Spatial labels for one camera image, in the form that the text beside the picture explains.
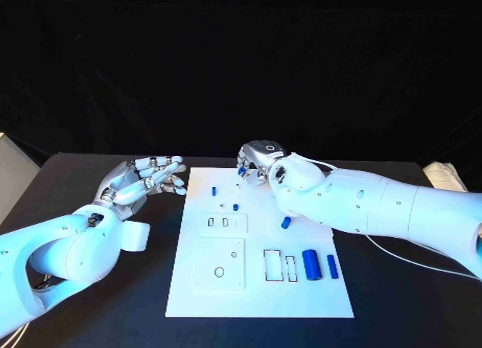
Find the white pegboard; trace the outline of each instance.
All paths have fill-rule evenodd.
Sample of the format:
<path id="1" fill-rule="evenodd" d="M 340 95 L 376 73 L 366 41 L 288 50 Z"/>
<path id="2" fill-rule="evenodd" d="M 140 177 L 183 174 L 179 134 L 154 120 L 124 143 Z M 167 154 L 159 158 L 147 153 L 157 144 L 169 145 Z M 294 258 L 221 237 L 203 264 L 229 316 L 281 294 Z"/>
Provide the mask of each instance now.
<path id="1" fill-rule="evenodd" d="M 212 186 L 216 195 L 211 195 Z M 247 217 L 247 230 L 208 229 L 208 215 Z M 340 273 L 339 258 L 332 242 L 332 229 L 316 225 L 304 217 L 293 218 L 281 229 L 284 214 L 275 206 L 270 186 L 248 186 L 237 176 L 237 169 L 192 168 L 188 182 L 180 237 L 176 248 L 173 279 L 169 288 L 166 317 L 254 317 L 254 318 L 352 318 L 348 290 Z M 201 259 L 201 240 L 215 239 Z M 225 246 L 242 240 L 244 267 L 228 264 Z M 218 250 L 218 257 L 211 252 Z M 264 250 L 280 250 L 283 281 L 264 280 Z M 301 251 L 314 249 L 323 278 L 306 280 Z M 329 275 L 326 255 L 335 255 L 339 279 Z M 288 282 L 286 256 L 294 256 L 297 281 Z M 215 268 L 226 265 L 237 272 L 221 282 Z"/>

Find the round hole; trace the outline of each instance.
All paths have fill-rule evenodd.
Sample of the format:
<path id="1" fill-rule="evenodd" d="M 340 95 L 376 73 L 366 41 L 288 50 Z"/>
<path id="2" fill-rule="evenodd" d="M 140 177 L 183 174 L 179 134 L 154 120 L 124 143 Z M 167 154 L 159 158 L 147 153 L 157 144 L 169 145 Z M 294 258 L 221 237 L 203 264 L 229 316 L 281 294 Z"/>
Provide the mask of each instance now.
<path id="1" fill-rule="evenodd" d="M 221 277 L 222 277 L 222 273 L 224 273 L 224 270 L 222 270 L 221 267 L 218 267 L 218 268 L 215 269 L 215 276 L 216 276 L 218 278 L 221 278 Z"/>

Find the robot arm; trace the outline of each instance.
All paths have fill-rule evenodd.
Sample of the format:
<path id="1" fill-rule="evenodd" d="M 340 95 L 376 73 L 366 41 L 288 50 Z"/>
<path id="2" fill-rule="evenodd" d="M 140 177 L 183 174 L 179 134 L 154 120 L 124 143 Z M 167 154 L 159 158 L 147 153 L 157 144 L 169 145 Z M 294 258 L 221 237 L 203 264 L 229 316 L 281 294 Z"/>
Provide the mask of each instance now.
<path id="1" fill-rule="evenodd" d="M 180 157 L 121 163 L 101 181 L 92 204 L 43 223 L 0 236 L 0 338 L 108 274 L 120 250 L 143 251 L 150 226 L 126 221 L 146 196 L 185 194 L 173 175 Z M 25 265 L 63 279 L 30 287 Z"/>
<path id="2" fill-rule="evenodd" d="M 257 169 L 248 174 L 254 162 Z M 391 236 L 437 249 L 482 280 L 482 194 L 408 185 L 333 166 L 322 172 L 273 141 L 251 141 L 237 157 L 247 183 L 268 181 L 278 208 L 336 230 Z"/>

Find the blue cylinder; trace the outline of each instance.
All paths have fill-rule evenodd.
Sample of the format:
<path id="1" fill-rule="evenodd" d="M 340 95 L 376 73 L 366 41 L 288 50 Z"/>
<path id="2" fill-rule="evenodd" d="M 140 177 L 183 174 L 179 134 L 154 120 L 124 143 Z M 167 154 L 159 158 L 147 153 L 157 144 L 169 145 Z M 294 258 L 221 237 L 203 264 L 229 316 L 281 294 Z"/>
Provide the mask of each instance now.
<path id="1" fill-rule="evenodd" d="M 306 250 L 301 253 L 303 256 L 303 265 L 306 266 L 306 280 L 317 281 L 322 279 L 317 253 L 314 250 Z"/>
<path id="2" fill-rule="evenodd" d="M 288 225 L 290 225 L 290 217 L 286 216 L 280 227 L 286 230 Z"/>
<path id="3" fill-rule="evenodd" d="M 329 265 L 329 272 L 332 274 L 332 279 L 338 279 L 335 257 L 332 255 L 327 255 L 327 265 Z"/>

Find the table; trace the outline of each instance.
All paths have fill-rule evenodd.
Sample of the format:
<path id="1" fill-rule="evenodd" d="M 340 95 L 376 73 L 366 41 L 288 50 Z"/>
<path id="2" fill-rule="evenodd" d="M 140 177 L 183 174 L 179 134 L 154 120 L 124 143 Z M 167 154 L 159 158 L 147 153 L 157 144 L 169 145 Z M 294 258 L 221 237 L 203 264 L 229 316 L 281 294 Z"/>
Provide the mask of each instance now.
<path id="1" fill-rule="evenodd" d="M 56 154 L 1 223 L 0 234 L 72 213 L 92 201 L 105 173 L 146 157 Z M 327 161 L 428 186 L 417 164 Z M 189 167 L 234 167 L 235 159 L 185 158 Z M 188 181 L 188 173 L 180 177 Z M 361 235 L 335 231 L 355 319 L 166 318 L 185 198 L 147 199 L 134 221 L 149 223 L 144 252 L 121 252 L 107 277 L 38 318 L 19 347 L 477 347 L 482 284 L 384 253 Z M 407 241 L 375 237 L 389 251 L 434 267 L 463 267 Z M 30 284 L 40 282 L 36 274 Z"/>

